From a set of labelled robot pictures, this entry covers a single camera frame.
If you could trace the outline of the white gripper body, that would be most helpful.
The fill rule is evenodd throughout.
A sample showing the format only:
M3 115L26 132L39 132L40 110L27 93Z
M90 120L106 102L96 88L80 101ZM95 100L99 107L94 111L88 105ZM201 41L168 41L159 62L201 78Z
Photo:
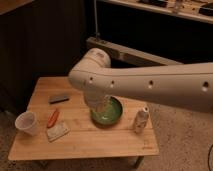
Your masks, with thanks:
M107 111L110 99L111 97L109 95L89 97L87 99L87 104L92 112L101 115Z

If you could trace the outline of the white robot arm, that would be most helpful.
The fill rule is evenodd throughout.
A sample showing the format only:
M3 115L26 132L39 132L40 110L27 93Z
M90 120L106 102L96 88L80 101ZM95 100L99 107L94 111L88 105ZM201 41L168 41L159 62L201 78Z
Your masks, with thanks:
M70 84L84 93L91 109L108 96L213 113L213 62L113 68L109 55L92 48L70 70Z

